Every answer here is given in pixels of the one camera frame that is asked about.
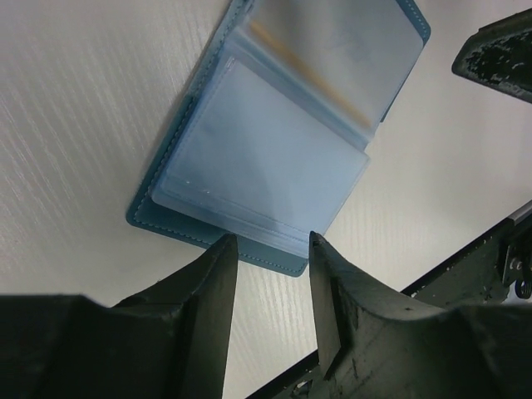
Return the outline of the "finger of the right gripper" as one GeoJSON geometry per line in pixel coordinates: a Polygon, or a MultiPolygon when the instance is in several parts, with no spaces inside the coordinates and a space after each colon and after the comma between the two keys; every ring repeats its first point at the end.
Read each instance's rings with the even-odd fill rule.
{"type": "Polygon", "coordinates": [[[452,72],[481,86],[531,102],[531,32],[468,39],[451,66],[452,72]]]}
{"type": "Polygon", "coordinates": [[[531,29],[531,8],[504,17],[478,30],[481,35],[507,35],[531,29]]]}

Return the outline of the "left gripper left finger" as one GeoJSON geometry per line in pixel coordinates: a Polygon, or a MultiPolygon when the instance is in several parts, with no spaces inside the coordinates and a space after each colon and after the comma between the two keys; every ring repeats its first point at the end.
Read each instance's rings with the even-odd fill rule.
{"type": "Polygon", "coordinates": [[[2,397],[222,397],[237,271],[237,239],[226,234],[112,307],[2,296],[2,397]]]}

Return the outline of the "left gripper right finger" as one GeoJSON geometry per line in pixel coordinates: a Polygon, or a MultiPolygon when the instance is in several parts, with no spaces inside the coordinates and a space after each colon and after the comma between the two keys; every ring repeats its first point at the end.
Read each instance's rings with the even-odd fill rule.
{"type": "Polygon", "coordinates": [[[528,398],[531,309],[444,309],[399,293],[309,237],[318,359],[331,398],[528,398]]]}

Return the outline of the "gold card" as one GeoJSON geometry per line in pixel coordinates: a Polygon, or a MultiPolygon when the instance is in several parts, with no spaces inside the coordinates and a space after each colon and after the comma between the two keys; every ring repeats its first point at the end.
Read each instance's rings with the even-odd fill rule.
{"type": "Polygon", "coordinates": [[[275,38],[264,25],[251,20],[249,22],[249,30],[257,37],[266,47],[270,48],[279,59],[293,68],[303,79],[309,84],[313,85],[332,103],[345,111],[356,123],[366,129],[372,127],[371,120],[359,111],[352,103],[336,91],[327,81],[317,74],[307,63],[299,58],[289,47],[285,46],[281,41],[275,38]]]}

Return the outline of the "blue leather card holder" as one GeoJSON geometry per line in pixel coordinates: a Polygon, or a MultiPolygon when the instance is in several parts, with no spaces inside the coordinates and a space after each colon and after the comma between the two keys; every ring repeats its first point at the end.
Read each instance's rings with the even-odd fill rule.
{"type": "Polygon", "coordinates": [[[369,163],[367,146],[431,35],[413,1],[232,1],[127,210],[137,228],[297,277],[369,163]],[[372,127],[249,30],[255,20],[372,127]]]}

